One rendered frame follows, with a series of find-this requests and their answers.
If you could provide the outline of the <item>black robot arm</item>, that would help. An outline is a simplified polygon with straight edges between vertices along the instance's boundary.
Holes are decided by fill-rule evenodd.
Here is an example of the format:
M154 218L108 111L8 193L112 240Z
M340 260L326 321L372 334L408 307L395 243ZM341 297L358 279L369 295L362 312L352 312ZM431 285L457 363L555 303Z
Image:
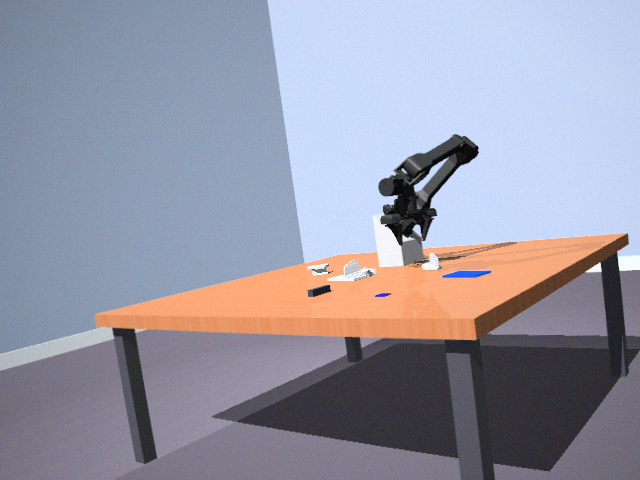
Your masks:
M431 198L460 166L469 164L477 157L478 148L466 136L462 137L454 134L449 140L427 153L417 152L407 157L394 169L397 173L396 175L390 175L389 178L380 180L378 185L379 192L385 197L415 193L419 197L419 199L416 199L417 209L431 208ZM426 177L431 167L445 159L447 159L446 162L433 174L426 185L415 192L414 185L417 185ZM402 170L403 168L406 173ZM399 205L395 200L393 205L386 204L383 206L384 215L398 214ZM403 235L405 237L413 233L412 230L416 225L420 225L417 221L419 219L418 217L399 222L403 225Z

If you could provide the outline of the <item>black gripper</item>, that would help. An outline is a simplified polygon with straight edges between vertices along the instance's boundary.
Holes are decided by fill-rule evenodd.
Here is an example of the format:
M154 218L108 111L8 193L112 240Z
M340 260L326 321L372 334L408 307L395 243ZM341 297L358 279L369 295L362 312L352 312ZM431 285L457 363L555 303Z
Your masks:
M398 202L399 212L398 214L382 215L380 222L385 227L388 227L393 232L400 246L403 245L403 225L399 223L401 220L420 218L417 220L420 224L422 240L426 241L429 229L434 220L434 216L437 216L437 212L434 208L417 209L417 201L419 199L415 193L397 195L395 201ZM413 215L411 215L413 214ZM405 216L407 215L407 216Z

